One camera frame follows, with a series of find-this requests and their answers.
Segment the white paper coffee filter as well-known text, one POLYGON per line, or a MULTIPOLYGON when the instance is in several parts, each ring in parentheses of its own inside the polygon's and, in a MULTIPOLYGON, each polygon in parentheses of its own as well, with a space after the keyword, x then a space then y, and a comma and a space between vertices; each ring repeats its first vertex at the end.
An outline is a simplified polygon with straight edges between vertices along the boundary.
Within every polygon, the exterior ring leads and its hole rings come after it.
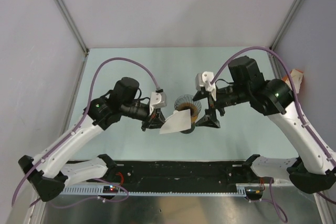
POLYGON ((159 134, 170 134, 191 129, 191 110, 174 110, 161 126, 159 134))

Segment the smoked glass dripper cone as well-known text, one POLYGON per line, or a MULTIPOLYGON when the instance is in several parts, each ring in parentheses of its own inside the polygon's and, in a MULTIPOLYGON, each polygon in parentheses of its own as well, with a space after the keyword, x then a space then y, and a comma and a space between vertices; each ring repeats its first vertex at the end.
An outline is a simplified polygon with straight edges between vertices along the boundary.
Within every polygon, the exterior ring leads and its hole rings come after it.
POLYGON ((190 109, 191 111, 191 123, 194 124, 201 111, 202 105, 199 101, 193 101, 193 96, 185 94, 175 100, 174 108, 177 111, 183 111, 190 109))

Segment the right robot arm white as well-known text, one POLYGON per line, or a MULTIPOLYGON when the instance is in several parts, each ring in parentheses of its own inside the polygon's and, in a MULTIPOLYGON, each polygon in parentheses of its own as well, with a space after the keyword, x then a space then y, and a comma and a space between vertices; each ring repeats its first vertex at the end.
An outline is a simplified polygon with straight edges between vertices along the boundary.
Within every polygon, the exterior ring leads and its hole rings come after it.
POLYGON ((196 75, 197 93, 193 101, 206 98, 208 109, 196 126, 220 128, 216 114, 225 108, 248 102, 260 114, 267 116, 287 137, 298 157, 268 158, 259 154, 249 157, 243 165, 243 178, 253 183, 261 177, 292 182, 307 194, 319 193, 335 184, 335 152, 324 141, 317 143, 316 130, 308 121, 302 122, 297 112, 294 94, 280 79, 265 80, 257 62, 247 56, 238 57, 228 65, 233 81, 218 88, 212 72, 196 75))

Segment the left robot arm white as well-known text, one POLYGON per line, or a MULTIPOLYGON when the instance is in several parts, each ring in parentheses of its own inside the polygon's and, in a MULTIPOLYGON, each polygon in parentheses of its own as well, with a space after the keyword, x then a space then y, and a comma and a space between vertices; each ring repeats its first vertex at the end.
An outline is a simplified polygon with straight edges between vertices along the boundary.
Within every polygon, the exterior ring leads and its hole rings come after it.
POLYGON ((143 131, 161 128, 165 121, 161 109, 166 107, 166 94, 163 89, 158 89, 152 92, 148 103, 143 103, 142 98, 136 97, 140 92, 138 81, 123 77, 112 90, 91 100, 73 128, 42 153, 34 157, 24 155, 19 159, 26 180, 41 201, 51 201, 66 187, 80 182, 96 179, 112 182, 115 179, 117 164, 107 154, 73 164, 69 160, 123 116, 140 121, 143 131))

